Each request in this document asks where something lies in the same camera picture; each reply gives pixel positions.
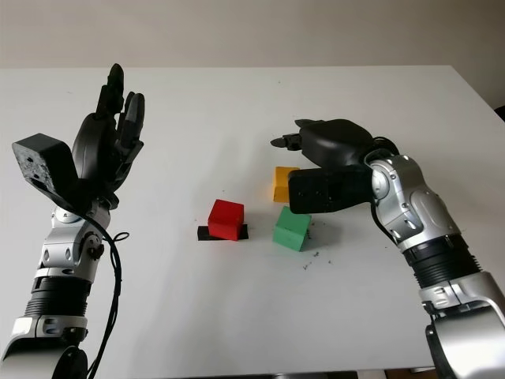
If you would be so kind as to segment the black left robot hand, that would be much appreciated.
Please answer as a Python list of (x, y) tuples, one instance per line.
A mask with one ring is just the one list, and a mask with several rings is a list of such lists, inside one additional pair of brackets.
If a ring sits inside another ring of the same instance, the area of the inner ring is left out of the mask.
[(124, 92), (124, 71), (115, 63), (100, 90), (95, 112), (89, 114), (73, 143), (77, 176), (91, 191), (93, 200), (117, 208), (115, 192), (126, 180), (144, 142), (145, 98), (140, 92)]

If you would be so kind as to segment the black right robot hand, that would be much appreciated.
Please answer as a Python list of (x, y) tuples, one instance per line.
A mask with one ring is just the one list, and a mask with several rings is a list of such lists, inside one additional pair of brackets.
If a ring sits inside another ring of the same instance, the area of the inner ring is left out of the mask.
[(288, 151), (300, 151), (321, 168), (358, 165), (374, 146), (371, 133), (347, 119), (298, 119), (295, 125), (299, 128), (296, 133), (284, 134), (270, 144)]

